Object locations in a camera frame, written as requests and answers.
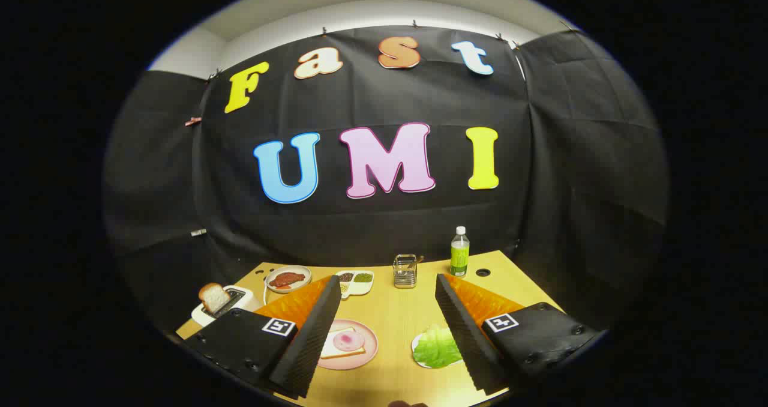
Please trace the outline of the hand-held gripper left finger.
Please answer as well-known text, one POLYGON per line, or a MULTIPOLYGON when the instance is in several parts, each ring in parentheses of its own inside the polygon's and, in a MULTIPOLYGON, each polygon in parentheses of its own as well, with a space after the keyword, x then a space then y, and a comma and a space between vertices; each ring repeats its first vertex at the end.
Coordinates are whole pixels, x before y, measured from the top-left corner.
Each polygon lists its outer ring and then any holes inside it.
POLYGON ((230 309, 184 349, 243 386, 304 398, 340 301, 340 279, 328 276, 256 312, 230 309))

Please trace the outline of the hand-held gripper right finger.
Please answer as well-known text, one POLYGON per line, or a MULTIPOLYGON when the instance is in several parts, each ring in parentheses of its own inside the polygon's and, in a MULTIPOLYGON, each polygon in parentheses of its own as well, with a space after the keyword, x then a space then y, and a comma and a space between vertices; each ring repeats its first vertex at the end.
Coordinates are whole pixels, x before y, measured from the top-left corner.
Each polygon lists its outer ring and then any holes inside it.
POLYGON ((606 336, 554 305, 522 306, 439 274, 434 297, 477 390, 528 390, 564 375, 606 336))

